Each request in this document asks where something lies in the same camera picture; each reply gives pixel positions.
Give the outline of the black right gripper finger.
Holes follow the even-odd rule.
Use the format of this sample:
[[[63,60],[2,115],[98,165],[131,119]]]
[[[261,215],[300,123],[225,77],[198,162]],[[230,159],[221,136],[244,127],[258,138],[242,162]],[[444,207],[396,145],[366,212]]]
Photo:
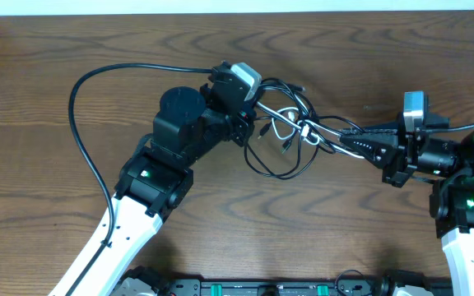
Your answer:
[[[398,151],[398,137],[390,134],[344,135],[340,137],[340,142],[378,169],[391,164]]]
[[[342,134],[354,135],[354,134],[396,134],[399,124],[397,122],[383,123],[379,125],[373,125],[368,127],[349,127],[342,129]]]

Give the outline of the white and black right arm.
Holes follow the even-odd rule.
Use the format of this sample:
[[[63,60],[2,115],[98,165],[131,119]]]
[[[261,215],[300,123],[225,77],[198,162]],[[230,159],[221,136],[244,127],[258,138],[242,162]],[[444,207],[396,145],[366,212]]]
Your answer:
[[[460,142],[437,138],[453,132],[436,114],[402,113],[394,123],[355,128],[340,142],[382,171],[384,183],[403,187],[416,172],[431,184],[430,216],[448,261],[453,293],[474,295],[474,123]]]

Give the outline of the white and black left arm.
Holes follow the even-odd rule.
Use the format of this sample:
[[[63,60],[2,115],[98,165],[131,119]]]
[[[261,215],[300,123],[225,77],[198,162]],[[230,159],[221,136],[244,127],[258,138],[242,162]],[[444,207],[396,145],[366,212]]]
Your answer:
[[[167,90],[153,131],[122,167],[91,238],[53,295],[109,295],[193,185],[192,165],[222,141],[244,146],[253,133],[261,76],[246,63],[204,70],[209,82]]]

